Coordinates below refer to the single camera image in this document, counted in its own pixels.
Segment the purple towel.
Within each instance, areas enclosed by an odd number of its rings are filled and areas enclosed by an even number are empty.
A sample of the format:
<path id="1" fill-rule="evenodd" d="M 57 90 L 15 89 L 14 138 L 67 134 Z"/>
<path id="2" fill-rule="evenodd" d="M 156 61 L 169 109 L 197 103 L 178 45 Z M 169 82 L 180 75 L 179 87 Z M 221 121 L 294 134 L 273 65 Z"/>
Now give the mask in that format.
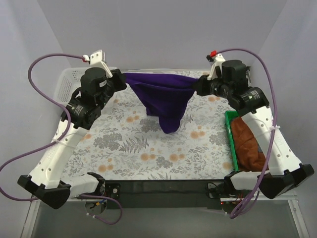
<path id="1" fill-rule="evenodd" d="M 146 107 L 147 115 L 158 117 L 164 133 L 176 132 L 198 79 L 156 73 L 125 73 L 125 77 L 126 83 Z"/>

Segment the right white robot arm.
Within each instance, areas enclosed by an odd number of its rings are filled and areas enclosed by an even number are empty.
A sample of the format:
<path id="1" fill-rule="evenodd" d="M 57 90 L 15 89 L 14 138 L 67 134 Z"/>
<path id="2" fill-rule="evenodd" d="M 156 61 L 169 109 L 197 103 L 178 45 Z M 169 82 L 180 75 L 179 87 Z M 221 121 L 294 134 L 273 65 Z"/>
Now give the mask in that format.
<path id="1" fill-rule="evenodd" d="M 247 67 L 240 60 L 211 60 L 211 71 L 194 84 L 199 96 L 225 98 L 254 135 L 266 154 L 265 173 L 232 172 L 224 179 L 224 191 L 259 190 L 273 199 L 307 180 L 314 174 L 310 164 L 303 164 L 292 152 L 280 129 L 273 124 L 269 101 L 258 87 L 247 80 Z"/>

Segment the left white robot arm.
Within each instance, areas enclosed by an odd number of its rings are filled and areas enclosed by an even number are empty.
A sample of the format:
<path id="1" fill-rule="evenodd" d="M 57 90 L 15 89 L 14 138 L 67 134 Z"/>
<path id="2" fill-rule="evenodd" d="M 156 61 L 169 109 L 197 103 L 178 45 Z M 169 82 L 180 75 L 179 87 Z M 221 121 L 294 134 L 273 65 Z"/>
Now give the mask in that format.
<path id="1" fill-rule="evenodd" d="M 94 172 L 78 177 L 63 177 L 62 172 L 78 143 L 101 116 L 102 109 L 115 92 L 125 90 L 121 71 L 111 70 L 112 77 L 99 67 L 87 69 L 78 87 L 66 104 L 57 131 L 42 159 L 28 175 L 21 175 L 18 184 L 53 209 L 60 208 L 70 197 L 82 194 L 102 196 L 105 179 Z"/>

